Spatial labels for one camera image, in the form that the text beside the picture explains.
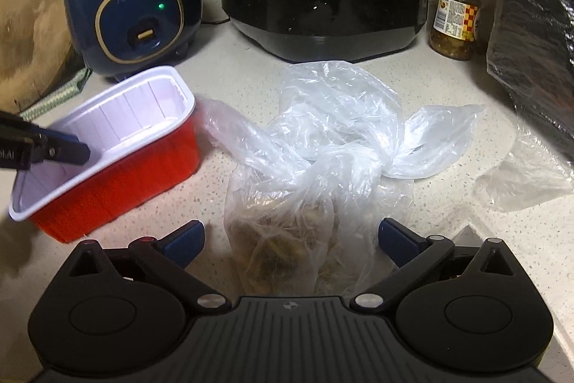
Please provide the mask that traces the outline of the black foil-wrapped oven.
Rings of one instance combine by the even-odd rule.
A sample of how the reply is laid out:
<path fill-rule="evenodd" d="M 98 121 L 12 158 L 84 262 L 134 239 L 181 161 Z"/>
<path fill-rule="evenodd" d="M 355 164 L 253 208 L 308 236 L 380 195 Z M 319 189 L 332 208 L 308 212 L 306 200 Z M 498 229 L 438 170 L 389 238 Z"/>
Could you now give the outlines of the black foil-wrapped oven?
<path fill-rule="evenodd" d="M 517 111 L 573 156 L 573 0 L 497 0 L 488 74 Z"/>

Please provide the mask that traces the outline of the navy blue rice cooker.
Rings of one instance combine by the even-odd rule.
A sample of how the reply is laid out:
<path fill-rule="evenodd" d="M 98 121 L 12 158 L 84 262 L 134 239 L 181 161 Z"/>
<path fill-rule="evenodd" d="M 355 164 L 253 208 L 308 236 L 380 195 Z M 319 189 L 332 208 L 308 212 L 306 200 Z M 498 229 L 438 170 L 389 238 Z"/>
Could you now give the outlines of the navy blue rice cooker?
<path fill-rule="evenodd" d="M 186 57 L 201 26 L 202 0 L 64 0 L 86 67 L 121 80 Z"/>

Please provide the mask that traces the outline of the clear plastic bag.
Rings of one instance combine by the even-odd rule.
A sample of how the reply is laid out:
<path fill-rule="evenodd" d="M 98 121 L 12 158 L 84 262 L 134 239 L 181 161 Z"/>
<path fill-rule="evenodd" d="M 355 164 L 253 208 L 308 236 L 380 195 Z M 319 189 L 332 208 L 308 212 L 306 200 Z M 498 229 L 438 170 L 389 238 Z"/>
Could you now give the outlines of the clear plastic bag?
<path fill-rule="evenodd" d="M 250 295 L 343 295 L 383 275 L 377 227 L 400 218 L 414 182 L 470 147 L 478 105 L 403 114 L 398 94 L 345 61 L 287 67 L 278 116 L 255 125 L 213 99 L 198 104 L 209 140 L 235 161 L 224 227 Z"/>

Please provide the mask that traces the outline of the green striped cloth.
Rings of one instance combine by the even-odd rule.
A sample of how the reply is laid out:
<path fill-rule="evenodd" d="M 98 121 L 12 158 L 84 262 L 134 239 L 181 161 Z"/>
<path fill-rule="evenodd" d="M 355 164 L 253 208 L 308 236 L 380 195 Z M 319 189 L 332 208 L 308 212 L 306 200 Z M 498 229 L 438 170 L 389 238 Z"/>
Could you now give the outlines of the green striped cloth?
<path fill-rule="evenodd" d="M 19 116 L 26 121 L 33 121 L 47 114 L 54 108 L 79 95 L 83 91 L 91 74 L 93 74 L 93 70 L 86 67 L 81 69 L 69 81 L 66 81 L 64 85 L 52 91 L 28 109 L 22 111 Z"/>

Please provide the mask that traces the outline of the loose clear plastic sheet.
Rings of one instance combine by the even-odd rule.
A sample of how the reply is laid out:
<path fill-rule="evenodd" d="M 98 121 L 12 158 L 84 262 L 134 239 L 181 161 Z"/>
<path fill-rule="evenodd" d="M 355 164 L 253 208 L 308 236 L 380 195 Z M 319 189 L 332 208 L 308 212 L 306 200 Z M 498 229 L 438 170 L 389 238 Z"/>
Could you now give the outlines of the loose clear plastic sheet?
<path fill-rule="evenodd" d="M 498 212 L 516 212 L 573 194 L 573 157 L 523 120 L 507 155 L 474 185 L 478 201 Z"/>

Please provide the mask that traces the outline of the glass pickle jar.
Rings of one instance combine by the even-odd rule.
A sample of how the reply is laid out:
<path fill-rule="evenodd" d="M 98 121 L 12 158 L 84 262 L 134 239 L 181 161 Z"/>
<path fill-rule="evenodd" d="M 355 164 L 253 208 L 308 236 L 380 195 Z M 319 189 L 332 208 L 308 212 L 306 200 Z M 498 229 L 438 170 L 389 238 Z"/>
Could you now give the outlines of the glass pickle jar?
<path fill-rule="evenodd" d="M 481 0 L 438 0 L 429 44 L 451 59 L 470 60 L 477 47 Z"/>

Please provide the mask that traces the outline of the round wooden cutting board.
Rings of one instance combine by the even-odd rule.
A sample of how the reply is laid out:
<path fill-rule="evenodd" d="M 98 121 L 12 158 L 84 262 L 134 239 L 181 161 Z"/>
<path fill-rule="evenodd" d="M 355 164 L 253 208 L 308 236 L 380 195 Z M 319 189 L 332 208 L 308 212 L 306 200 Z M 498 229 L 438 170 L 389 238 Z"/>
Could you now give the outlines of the round wooden cutting board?
<path fill-rule="evenodd" d="M 0 107 L 19 114 L 84 67 L 63 0 L 1 0 Z"/>

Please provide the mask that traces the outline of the red rectangular food tray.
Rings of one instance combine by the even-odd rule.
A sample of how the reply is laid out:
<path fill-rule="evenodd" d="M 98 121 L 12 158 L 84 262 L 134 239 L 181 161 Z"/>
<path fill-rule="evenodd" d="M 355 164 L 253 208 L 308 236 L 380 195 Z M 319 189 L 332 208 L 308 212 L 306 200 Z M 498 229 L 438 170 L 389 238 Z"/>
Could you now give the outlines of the red rectangular food tray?
<path fill-rule="evenodd" d="M 198 170 L 196 100 L 171 66 L 141 72 L 55 121 L 87 144 L 83 166 L 45 161 L 19 171 L 8 207 L 70 243 L 119 218 Z"/>

